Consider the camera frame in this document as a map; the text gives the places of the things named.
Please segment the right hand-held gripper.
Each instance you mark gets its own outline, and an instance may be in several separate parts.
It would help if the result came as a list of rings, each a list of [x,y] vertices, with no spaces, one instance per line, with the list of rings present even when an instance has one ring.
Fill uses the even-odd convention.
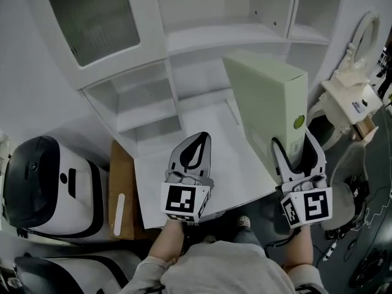
[[[302,155],[296,167],[300,174],[292,173],[288,157],[276,137],[272,138],[271,147],[279,170],[277,174],[282,180],[281,208],[290,228],[331,219],[333,191],[324,174],[325,153],[310,130],[305,130]]]

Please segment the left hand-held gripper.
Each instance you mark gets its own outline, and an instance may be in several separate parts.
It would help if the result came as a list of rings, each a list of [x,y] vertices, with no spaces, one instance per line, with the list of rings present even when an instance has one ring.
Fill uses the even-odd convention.
[[[171,220],[198,223],[211,198],[211,136],[199,132],[171,153],[166,180],[161,184],[161,211]]]

